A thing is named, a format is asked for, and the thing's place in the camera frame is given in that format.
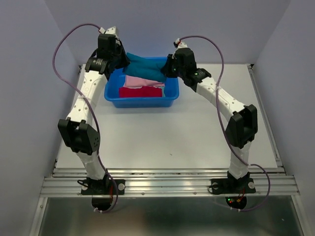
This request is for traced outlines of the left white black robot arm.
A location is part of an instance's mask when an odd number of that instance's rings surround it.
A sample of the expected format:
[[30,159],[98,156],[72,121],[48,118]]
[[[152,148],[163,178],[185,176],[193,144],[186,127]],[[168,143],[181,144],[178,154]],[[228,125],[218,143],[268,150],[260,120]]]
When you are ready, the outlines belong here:
[[110,75],[129,64],[122,42],[115,33],[100,34],[97,43],[97,49],[86,63],[83,83],[73,108],[58,122],[65,145],[76,153],[87,172],[86,179],[79,181],[83,195],[108,194],[114,187],[99,157],[100,128],[94,110]]

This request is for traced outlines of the blue plastic bin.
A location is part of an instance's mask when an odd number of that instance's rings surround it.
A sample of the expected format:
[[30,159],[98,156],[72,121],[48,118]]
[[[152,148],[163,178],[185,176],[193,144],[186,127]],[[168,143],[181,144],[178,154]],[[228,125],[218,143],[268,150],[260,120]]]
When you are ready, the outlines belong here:
[[132,97],[120,98],[119,88],[123,87],[126,75],[122,69],[115,70],[104,90],[104,98],[112,102],[116,108],[158,108],[171,107],[173,101],[179,97],[179,81],[175,78],[167,78],[164,83],[165,97]]

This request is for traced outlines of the teal t shirt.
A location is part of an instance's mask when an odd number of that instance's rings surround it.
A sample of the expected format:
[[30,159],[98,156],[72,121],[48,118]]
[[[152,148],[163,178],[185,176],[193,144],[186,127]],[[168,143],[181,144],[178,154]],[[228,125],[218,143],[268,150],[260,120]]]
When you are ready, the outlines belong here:
[[161,72],[166,64],[166,58],[147,59],[131,53],[127,53],[126,56],[130,63],[123,68],[125,75],[160,83],[167,80],[167,77]]

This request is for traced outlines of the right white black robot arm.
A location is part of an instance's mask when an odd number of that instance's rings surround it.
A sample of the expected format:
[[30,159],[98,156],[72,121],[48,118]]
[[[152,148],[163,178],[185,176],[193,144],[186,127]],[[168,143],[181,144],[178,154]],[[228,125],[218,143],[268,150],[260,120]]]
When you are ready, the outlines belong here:
[[258,131],[257,108],[239,102],[219,88],[207,70],[197,68],[190,48],[178,48],[174,54],[169,54],[161,71],[166,77],[181,78],[186,86],[214,105],[218,116],[228,122],[222,130],[231,150],[230,165],[225,178],[210,180],[209,192],[214,195],[255,193],[248,162],[251,143]]

